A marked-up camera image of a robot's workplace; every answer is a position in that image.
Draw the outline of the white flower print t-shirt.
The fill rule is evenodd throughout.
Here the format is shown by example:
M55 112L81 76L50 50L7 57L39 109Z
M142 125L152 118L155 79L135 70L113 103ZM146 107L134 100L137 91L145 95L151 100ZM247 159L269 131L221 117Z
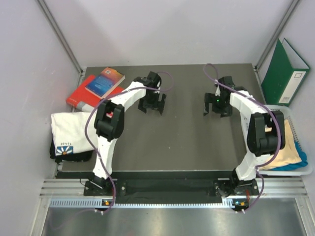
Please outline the white flower print t-shirt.
M94 128L92 116L88 123L87 134L85 135L85 126L90 113L54 113L51 115L51 129L55 147L61 145L73 146L75 153L94 150L97 147L97 135Z

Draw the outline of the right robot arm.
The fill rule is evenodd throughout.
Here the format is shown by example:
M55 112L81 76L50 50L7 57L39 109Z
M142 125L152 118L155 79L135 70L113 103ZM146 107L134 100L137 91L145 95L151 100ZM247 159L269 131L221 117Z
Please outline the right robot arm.
M233 109L237 109L247 150L229 182L219 184L217 190L224 196L240 195L252 188L258 169L270 164L284 148L284 115L257 102L244 87L235 86L230 76L216 80L215 86L215 93L204 95L203 114L212 111L222 118L230 117Z

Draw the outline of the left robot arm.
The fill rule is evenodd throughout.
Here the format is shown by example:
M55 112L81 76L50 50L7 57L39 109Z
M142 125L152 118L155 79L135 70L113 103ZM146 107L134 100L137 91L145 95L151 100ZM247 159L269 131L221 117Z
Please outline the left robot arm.
M97 109L94 128L97 134L96 162L94 176L90 180L101 195L113 194L115 185L110 177L112 159L118 138L125 127L125 111L138 102L138 109L144 113L148 109L163 113L166 95L160 94L162 79L155 72L147 77L137 77L122 95L103 101Z

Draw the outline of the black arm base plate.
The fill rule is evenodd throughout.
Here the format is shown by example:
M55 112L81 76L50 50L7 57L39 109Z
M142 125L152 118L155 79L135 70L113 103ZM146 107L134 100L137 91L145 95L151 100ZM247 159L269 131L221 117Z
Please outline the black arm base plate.
M116 189L117 198L158 199L167 197L228 197L232 195L258 195L256 181L249 181L244 185L234 187L232 181L227 179L201 179L201 178L120 178L103 180L101 183L88 181L85 196L111 195Z

